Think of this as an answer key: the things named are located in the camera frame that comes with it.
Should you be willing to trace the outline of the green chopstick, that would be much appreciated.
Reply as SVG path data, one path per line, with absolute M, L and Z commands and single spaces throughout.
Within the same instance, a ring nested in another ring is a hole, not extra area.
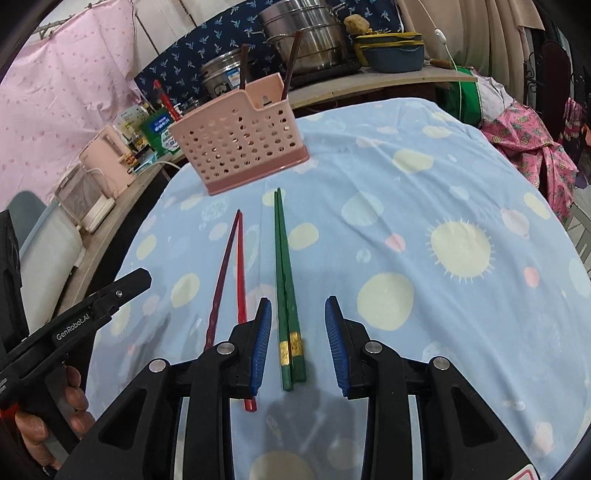
M 286 304 L 284 304 L 283 259 L 281 258 L 280 241 L 280 189 L 273 193 L 274 200 L 274 250 L 276 250 L 276 296 L 277 296 L 277 329 L 279 329 L 279 353 L 281 385 L 284 391 L 293 389 L 293 377 L 290 367 L 290 344 L 288 344 L 288 328 Z
M 290 246 L 287 241 L 286 219 L 284 219 L 283 212 L 283 194 L 281 194 L 280 199 L 280 241 L 281 258 L 283 259 L 284 304 L 286 304 L 288 344 L 290 344 L 290 367 L 294 385 L 294 383 L 304 383 L 307 381 L 307 369 L 305 368 L 304 343 L 303 339 L 301 339 L 301 325 L 297 315 L 296 291 L 294 291 L 294 279 L 290 265 Z

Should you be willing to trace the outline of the red chopstick on table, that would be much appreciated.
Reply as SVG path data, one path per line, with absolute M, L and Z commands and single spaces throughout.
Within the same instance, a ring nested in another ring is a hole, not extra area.
M 246 318 L 245 294 L 245 254 L 243 254 L 242 211 L 238 211 L 238 245 L 236 246 L 236 301 L 238 301 L 238 323 L 243 324 Z

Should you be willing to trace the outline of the green chopstick right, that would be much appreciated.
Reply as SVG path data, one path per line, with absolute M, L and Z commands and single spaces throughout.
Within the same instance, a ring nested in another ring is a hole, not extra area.
M 294 279 L 290 265 L 290 246 L 287 241 L 286 219 L 284 219 L 283 212 L 283 194 L 281 194 L 280 199 L 280 241 L 281 258 L 283 259 L 284 304 L 286 304 L 288 344 L 290 344 L 290 367 L 294 385 L 294 383 L 304 383 L 307 381 L 307 369 L 305 368 L 304 343 L 303 339 L 301 339 L 301 325 L 297 315 L 296 291 L 294 291 Z

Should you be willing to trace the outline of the white plastic storage bin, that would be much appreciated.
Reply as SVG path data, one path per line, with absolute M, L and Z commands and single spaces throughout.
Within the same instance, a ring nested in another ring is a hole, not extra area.
M 52 202 L 20 249 L 22 301 L 30 333 L 48 323 L 85 249 L 67 212 Z

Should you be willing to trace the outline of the blue polka dot tablecloth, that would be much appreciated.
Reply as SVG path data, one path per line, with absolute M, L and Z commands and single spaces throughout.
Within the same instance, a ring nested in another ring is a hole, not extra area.
M 247 310 L 276 298 L 273 195 L 283 195 L 308 379 L 280 382 L 271 342 L 256 412 L 232 403 L 239 479 L 360 477 L 367 404 L 342 397 L 324 307 L 401 356 L 448 358 L 553 477 L 590 423 L 590 280 L 538 191 L 475 128 L 394 99 L 297 122 L 308 161 L 209 196 L 191 166 L 145 215 L 122 262 L 148 291 L 95 339 L 100 415 L 152 359 L 197 358 L 236 213 Z

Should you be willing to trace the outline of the pink perforated utensil holder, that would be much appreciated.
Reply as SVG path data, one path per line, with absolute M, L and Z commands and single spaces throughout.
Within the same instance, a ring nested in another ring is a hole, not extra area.
M 277 73 L 207 102 L 168 130 L 211 196 L 310 159 Z

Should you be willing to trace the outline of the green detergent container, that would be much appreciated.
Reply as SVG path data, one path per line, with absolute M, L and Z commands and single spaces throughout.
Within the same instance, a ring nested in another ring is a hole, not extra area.
M 161 108 L 140 124 L 140 130 L 152 150 L 159 156 L 176 153 L 180 147 L 169 132 L 173 119 L 165 108 Z

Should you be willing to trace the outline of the small stainless steel pot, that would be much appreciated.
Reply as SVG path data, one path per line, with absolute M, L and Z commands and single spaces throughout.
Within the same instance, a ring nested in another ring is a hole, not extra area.
M 249 77 L 247 83 L 274 72 L 274 57 L 271 62 L 249 56 Z M 204 88 L 211 99 L 232 90 L 239 89 L 240 48 L 218 55 L 200 68 Z

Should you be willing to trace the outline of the green plastic bag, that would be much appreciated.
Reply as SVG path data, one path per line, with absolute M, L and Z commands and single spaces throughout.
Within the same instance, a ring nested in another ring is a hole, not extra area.
M 476 79 L 468 68 L 460 67 L 459 72 Z M 483 119 L 478 82 L 452 83 L 446 93 L 443 108 L 457 120 L 478 127 Z

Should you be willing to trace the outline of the pink floral curtain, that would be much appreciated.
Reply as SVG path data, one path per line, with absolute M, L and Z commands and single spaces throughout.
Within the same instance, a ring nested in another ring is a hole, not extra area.
M 105 1 L 25 46 L 1 82 L 1 204 L 46 201 L 83 148 L 140 98 L 133 5 Z

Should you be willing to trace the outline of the red chopstick in holder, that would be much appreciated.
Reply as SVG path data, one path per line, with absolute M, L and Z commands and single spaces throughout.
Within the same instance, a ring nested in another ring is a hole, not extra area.
M 181 116 L 174 108 L 159 80 L 153 81 L 153 89 L 157 92 L 160 102 L 166 108 L 173 121 L 179 121 L 181 119 Z

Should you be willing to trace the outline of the pink floral fabric pile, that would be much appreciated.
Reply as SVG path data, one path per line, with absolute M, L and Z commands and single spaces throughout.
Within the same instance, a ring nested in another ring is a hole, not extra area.
M 514 101 L 497 118 L 484 120 L 481 131 L 548 202 L 561 222 L 574 202 L 578 169 L 554 141 L 538 113 Z

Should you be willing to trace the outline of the brown chopstick in holder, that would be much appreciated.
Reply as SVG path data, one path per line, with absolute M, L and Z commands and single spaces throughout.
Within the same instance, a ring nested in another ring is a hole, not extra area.
M 288 94 L 288 91 L 290 90 L 290 82 L 291 82 L 291 79 L 293 79 L 294 67 L 296 66 L 296 63 L 297 63 L 297 55 L 298 55 L 298 50 L 301 47 L 301 37 L 302 36 L 303 36 L 303 31 L 301 31 L 301 30 L 297 30 L 297 32 L 294 33 L 294 41 L 293 41 L 293 44 L 291 44 L 291 50 L 290 50 L 290 59 L 287 62 L 286 77 L 283 80 L 283 93 L 281 93 L 281 100 L 287 99 L 287 94 Z
M 242 44 L 240 48 L 240 65 L 239 65 L 239 89 L 245 90 L 247 78 L 249 77 L 249 44 Z

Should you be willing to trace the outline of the large stainless steel pot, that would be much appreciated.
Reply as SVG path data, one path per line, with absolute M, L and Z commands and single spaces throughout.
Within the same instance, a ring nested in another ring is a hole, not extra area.
M 266 43 L 284 62 L 290 59 L 294 38 L 301 34 L 294 75 L 308 75 L 352 65 L 353 53 L 339 12 L 346 2 L 318 0 L 277 1 L 259 12 Z

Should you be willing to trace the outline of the beige hanging cloth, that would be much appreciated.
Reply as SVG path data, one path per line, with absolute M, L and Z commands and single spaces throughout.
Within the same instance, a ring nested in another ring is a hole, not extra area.
M 532 1 L 400 1 L 398 7 L 405 29 L 423 35 L 427 59 L 453 58 L 523 97 L 527 32 L 544 28 Z

